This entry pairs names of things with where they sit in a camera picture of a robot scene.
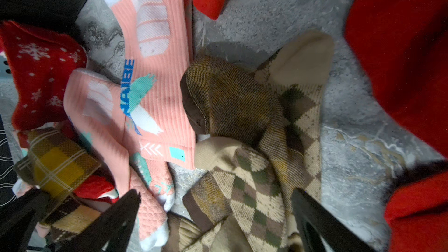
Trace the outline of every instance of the pink athletic sock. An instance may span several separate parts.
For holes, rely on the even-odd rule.
[[[154,167],[151,161],[147,164],[144,159],[138,160],[134,166],[138,167],[140,175],[130,167],[129,154],[134,151],[127,150],[122,143],[125,137],[132,137],[126,136],[126,116],[120,109],[120,86],[98,73],[77,69],[70,75],[65,89],[64,109],[84,141],[84,147],[109,167],[119,195],[123,196],[130,188],[141,194],[138,225],[142,248],[163,246],[168,229],[161,205],[169,210],[174,203],[172,178],[165,162],[157,162],[159,165]],[[156,185],[171,187],[159,189]]]
[[[125,38],[121,109],[131,120],[126,148],[148,160],[194,169],[195,134],[180,80],[191,53],[185,0],[105,0]]]

